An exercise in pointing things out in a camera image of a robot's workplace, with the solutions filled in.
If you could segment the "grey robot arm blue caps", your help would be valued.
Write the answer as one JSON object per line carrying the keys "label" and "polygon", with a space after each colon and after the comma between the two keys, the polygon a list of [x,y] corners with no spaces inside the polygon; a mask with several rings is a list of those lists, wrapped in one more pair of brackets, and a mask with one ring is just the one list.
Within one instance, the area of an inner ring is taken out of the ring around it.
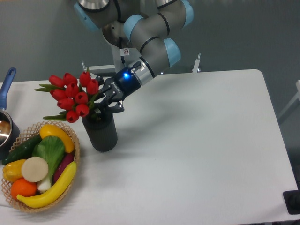
{"label": "grey robot arm blue caps", "polygon": [[78,0],[75,11],[90,30],[111,28],[114,45],[120,49],[134,48],[138,55],[113,77],[101,81],[102,88],[93,111],[98,117],[122,112],[122,101],[181,59],[176,43],[169,38],[172,31],[189,25],[194,11],[187,0],[157,0],[158,12],[142,16],[140,1]]}

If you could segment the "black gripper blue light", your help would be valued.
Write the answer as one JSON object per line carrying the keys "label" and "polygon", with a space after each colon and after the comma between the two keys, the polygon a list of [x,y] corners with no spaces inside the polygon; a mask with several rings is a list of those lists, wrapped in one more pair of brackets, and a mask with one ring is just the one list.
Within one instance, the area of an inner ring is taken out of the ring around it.
{"label": "black gripper blue light", "polygon": [[99,90],[99,94],[105,97],[101,102],[94,104],[94,112],[98,115],[123,112],[123,100],[140,87],[141,84],[129,67],[112,77],[91,77],[90,90]]}

